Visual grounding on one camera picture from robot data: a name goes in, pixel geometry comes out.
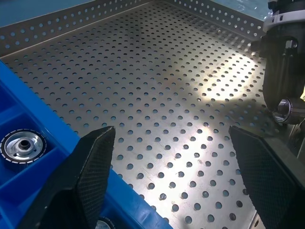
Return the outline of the blue compartment tray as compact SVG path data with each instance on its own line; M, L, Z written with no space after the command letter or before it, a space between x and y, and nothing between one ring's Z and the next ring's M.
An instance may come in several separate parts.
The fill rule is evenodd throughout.
M0 155L0 229L22 229L22 219L48 177L81 139L0 61L0 141L18 129L42 134L47 149L26 165ZM172 229L111 167L99 217L109 218L116 229Z

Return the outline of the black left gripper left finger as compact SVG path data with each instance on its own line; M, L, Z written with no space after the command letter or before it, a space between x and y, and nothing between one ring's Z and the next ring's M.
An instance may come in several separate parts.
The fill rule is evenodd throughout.
M94 130L53 171L22 219L22 229L95 229L110 173L115 128Z

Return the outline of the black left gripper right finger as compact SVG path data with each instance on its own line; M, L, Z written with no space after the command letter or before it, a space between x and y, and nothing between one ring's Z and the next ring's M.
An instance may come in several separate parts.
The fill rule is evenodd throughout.
M305 229L305 164L278 138L229 128L247 193L265 229Z

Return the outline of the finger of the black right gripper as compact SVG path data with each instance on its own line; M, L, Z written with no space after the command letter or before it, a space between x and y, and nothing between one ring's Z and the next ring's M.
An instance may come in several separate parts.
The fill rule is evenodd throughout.
M305 158L305 119L301 124L293 126L288 147L297 158Z
M271 112L282 99L289 99L292 112L289 119L305 119L305 56L284 54L267 60L263 83L264 101Z

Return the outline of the perforated steel tray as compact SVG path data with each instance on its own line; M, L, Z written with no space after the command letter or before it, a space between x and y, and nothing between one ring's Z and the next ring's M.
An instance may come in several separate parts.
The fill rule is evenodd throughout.
M265 62L187 5L80 6L55 21L94 22L1 60L78 136L115 128L111 193L142 227L264 229L229 127L279 132L264 104Z

